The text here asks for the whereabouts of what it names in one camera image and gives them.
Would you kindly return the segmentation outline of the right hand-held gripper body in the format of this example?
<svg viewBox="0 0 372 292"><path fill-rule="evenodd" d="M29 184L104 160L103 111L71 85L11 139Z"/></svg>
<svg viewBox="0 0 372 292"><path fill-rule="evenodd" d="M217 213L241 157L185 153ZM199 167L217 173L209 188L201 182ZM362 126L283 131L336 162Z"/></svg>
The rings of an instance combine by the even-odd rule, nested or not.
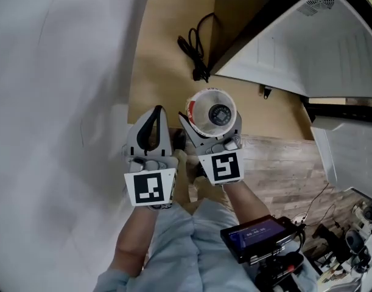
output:
<svg viewBox="0 0 372 292"><path fill-rule="evenodd" d="M238 134L199 146L197 157L214 186L244 179L244 151Z"/></svg>

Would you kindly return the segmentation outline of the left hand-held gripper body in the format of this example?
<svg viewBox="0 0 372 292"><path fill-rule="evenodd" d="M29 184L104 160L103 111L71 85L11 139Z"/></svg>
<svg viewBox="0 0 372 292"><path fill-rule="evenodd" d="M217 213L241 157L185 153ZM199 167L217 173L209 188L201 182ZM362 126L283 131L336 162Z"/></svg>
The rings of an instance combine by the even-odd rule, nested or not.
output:
<svg viewBox="0 0 372 292"><path fill-rule="evenodd" d="M173 156L128 156L125 184L132 206L153 210L172 207L178 173L178 159Z"/></svg>

